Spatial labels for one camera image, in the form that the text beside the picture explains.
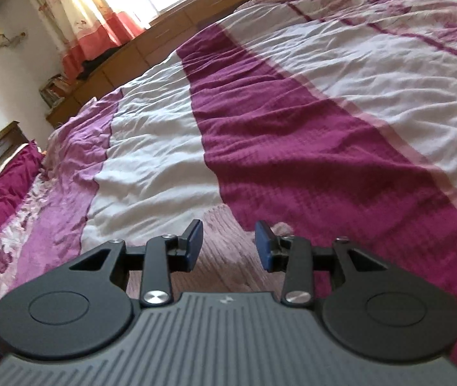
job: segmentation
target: bed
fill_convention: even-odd
[[[0,297],[200,218],[175,292],[278,292],[253,245],[263,219],[320,246],[348,236],[457,298],[457,2],[253,0],[86,104],[40,172],[32,160],[0,227]]]

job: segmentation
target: stack of books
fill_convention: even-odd
[[[42,99],[50,109],[58,106],[63,100],[71,94],[71,82],[66,76],[57,74],[50,78],[39,88]]]

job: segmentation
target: gray ribbed plate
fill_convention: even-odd
[[[0,364],[0,386],[386,384],[457,386],[457,369],[445,358],[410,366],[362,359],[309,311],[270,293],[185,293],[144,311],[129,333],[90,357],[42,364],[9,356]]]

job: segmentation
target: metal screw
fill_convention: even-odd
[[[160,305],[169,299],[169,295],[162,290],[150,290],[143,296],[145,302],[151,305]]]
[[[294,290],[286,294],[286,301],[289,303],[307,303],[311,300],[311,295],[307,292],[302,292],[301,290]]]

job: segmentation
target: wooden cabinet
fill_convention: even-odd
[[[150,66],[144,60],[135,45],[126,45],[108,59],[103,67],[103,73],[114,88],[140,77]]]
[[[57,127],[91,98],[100,99],[164,61],[198,30],[221,20],[248,0],[186,0],[151,22],[152,27],[106,60],[72,95],[47,115]]]

